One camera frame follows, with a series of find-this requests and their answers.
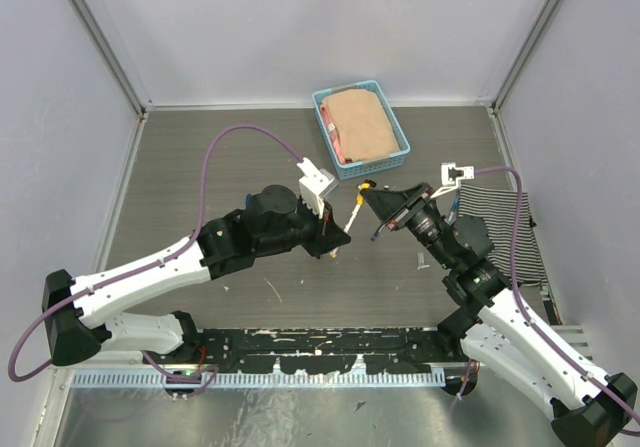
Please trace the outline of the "white marker with yellow end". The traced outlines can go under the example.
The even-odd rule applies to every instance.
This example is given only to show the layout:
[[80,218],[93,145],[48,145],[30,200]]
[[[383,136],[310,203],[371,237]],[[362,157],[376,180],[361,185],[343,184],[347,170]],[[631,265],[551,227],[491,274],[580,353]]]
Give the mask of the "white marker with yellow end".
[[[354,206],[354,208],[353,208],[353,210],[352,210],[352,212],[350,214],[350,217],[349,217],[347,223],[344,226],[344,229],[343,229],[344,233],[350,233],[350,230],[351,230],[351,228],[352,228],[352,226],[353,226],[353,224],[354,224],[354,222],[355,222],[355,220],[356,220],[356,218],[358,216],[358,213],[359,213],[359,211],[360,211],[360,209],[361,209],[363,204],[364,204],[364,197],[362,196],[361,193],[359,193],[357,195],[357,197],[356,197],[356,204],[355,204],[355,206]],[[337,257],[337,255],[338,255],[339,250],[340,250],[340,247],[336,247],[335,249],[333,249],[330,252],[331,258],[335,259]]]

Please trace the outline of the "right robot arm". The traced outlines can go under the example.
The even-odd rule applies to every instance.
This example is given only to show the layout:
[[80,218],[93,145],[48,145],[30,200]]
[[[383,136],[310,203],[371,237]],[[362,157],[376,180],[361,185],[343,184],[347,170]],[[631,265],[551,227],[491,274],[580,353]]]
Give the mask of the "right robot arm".
[[360,194],[383,228],[408,229],[446,270],[443,283],[458,308],[437,326],[442,354],[493,369],[543,411],[564,445],[608,445],[632,418],[635,382],[595,365],[538,316],[490,261],[484,220],[447,223],[432,192],[420,183]]

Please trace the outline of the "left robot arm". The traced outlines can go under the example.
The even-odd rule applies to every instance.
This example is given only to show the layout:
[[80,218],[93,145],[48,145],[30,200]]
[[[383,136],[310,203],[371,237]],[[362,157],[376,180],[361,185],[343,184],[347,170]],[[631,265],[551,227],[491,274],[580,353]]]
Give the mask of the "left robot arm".
[[87,276],[55,271],[45,279],[42,300],[51,361],[71,366],[102,350],[144,350],[190,363],[201,350],[190,316],[135,317],[125,310],[248,269],[258,258],[296,247],[319,258],[350,240],[330,204],[316,212],[289,188],[269,185],[247,196],[244,208],[208,221],[160,252]]

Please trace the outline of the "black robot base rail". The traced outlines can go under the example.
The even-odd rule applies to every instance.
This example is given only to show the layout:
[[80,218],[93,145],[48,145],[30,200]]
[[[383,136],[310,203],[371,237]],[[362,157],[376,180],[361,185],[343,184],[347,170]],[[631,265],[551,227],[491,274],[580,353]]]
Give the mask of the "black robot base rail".
[[463,364],[453,338],[431,328],[206,329],[167,353],[159,364],[213,364],[221,373],[293,375],[349,372],[358,360],[365,373],[429,373],[437,364]]

